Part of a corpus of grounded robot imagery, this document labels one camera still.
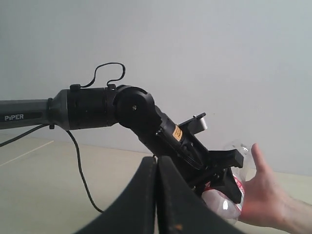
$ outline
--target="forearm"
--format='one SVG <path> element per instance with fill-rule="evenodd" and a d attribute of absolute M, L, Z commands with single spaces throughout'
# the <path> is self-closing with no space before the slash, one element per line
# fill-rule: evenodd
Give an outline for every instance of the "forearm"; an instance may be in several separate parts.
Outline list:
<path fill-rule="evenodd" d="M 280 229 L 292 234 L 312 234 L 312 205 L 289 198 Z"/>

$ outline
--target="white wall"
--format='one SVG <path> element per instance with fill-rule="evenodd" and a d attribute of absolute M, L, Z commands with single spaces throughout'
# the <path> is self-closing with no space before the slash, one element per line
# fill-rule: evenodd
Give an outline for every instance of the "white wall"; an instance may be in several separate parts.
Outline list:
<path fill-rule="evenodd" d="M 312 175 L 311 10 L 309 0 L 1 0 L 0 99 L 54 97 L 119 61 L 123 82 L 177 123 L 206 112 L 207 148 L 257 141 L 275 170 Z M 96 86 L 119 74 L 100 70 Z M 74 133 L 146 151 L 117 125 Z M 69 140 L 60 129 L 33 136 Z"/>

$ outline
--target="black cylindrical joint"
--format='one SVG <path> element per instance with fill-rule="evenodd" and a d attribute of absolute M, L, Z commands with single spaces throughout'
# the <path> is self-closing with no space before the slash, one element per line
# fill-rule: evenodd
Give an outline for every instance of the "black cylindrical joint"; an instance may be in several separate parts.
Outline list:
<path fill-rule="evenodd" d="M 113 88 L 68 90 L 67 110 L 70 129 L 99 128 L 116 123 L 112 114 L 114 110 L 110 104 L 113 103 L 115 94 L 116 90 Z"/>

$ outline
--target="orange label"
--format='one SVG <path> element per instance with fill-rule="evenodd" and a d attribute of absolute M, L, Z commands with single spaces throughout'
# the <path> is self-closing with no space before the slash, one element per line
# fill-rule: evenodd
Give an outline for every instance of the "orange label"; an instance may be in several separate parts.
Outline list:
<path fill-rule="evenodd" d="M 173 133 L 173 136 L 174 138 L 177 140 L 177 141 L 181 141 L 181 138 L 182 138 L 182 130 L 176 125 L 175 126 L 175 131 Z"/>

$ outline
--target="robotic arm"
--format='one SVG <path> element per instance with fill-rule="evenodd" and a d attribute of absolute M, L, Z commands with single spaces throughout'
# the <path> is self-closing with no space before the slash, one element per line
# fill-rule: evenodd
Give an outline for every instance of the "robotic arm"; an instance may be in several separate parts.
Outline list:
<path fill-rule="evenodd" d="M 155 105 L 145 90 L 114 84 L 61 90 L 55 98 L 0 101 L 0 129 L 54 125 L 64 130 L 108 127 L 119 123 L 131 129 L 157 157 L 169 156 L 184 180 L 201 195 L 205 184 L 240 203 L 241 192 L 231 167 L 242 167 L 238 150 L 208 151 L 195 134 L 207 129 L 205 113 L 176 125 Z"/>

